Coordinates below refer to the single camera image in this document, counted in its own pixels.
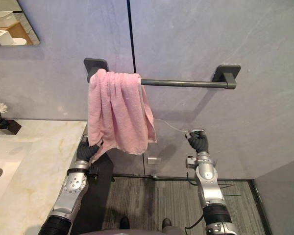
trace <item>black vase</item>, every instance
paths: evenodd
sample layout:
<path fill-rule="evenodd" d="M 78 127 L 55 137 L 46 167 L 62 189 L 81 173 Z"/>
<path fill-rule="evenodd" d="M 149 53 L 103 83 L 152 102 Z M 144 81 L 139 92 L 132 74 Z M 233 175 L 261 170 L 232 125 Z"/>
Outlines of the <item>black vase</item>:
<path fill-rule="evenodd" d="M 21 127 L 15 120 L 0 119 L 0 130 L 7 135 L 16 135 Z"/>

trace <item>white basket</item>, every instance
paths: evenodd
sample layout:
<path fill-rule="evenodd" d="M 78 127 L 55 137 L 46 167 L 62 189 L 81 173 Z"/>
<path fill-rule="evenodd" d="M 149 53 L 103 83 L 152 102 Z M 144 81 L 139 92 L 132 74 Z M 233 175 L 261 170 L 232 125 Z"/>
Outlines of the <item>white basket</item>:
<path fill-rule="evenodd" d="M 0 27 L 9 27 L 15 22 L 13 11 L 0 11 Z"/>

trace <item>metal bracket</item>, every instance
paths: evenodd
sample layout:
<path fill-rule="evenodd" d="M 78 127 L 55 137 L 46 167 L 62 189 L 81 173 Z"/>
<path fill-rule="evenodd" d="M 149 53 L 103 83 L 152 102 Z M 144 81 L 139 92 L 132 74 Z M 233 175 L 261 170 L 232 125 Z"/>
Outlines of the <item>metal bracket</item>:
<path fill-rule="evenodd" d="M 84 65 L 87 70 L 87 81 L 90 81 L 90 78 L 99 70 L 104 69 L 106 71 L 109 71 L 108 69 L 108 63 L 105 60 L 102 59 L 91 59 L 91 58 L 85 58 L 84 59 Z"/>
<path fill-rule="evenodd" d="M 226 89 L 235 89 L 236 81 L 235 78 L 241 70 L 240 65 L 219 65 L 216 69 L 213 82 L 226 82 Z"/>

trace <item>mirror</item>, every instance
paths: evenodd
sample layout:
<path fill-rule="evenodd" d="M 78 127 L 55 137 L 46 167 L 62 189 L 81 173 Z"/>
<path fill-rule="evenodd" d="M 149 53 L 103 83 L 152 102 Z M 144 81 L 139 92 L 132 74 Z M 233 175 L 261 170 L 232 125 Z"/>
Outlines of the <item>mirror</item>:
<path fill-rule="evenodd" d="M 0 46 L 38 45 L 34 29 L 17 0 L 0 0 Z"/>

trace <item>foot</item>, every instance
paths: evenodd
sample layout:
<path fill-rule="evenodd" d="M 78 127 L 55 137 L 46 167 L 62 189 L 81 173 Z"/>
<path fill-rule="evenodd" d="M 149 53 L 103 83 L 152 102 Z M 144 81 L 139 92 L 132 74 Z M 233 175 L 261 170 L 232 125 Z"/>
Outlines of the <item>foot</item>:
<path fill-rule="evenodd" d="M 129 219 L 126 216 L 120 221 L 120 229 L 129 229 Z"/>
<path fill-rule="evenodd" d="M 168 219 L 168 218 L 165 218 L 163 221 L 162 221 L 162 229 L 164 229 L 165 227 L 167 226 L 172 226 L 172 223 L 171 221 Z"/>

